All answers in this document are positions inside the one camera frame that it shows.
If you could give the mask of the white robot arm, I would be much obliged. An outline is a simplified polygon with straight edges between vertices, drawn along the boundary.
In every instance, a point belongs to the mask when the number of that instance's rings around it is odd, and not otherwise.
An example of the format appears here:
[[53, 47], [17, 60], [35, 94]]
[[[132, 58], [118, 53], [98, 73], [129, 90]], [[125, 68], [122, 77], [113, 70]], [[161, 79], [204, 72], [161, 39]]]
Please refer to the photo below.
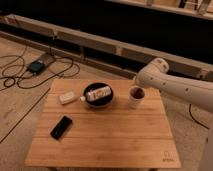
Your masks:
[[[137, 73], [134, 84], [157, 88], [213, 114], [213, 82], [172, 76], [168, 70], [169, 64], [163, 58], [155, 58]], [[213, 121], [198, 171], [213, 171]]]

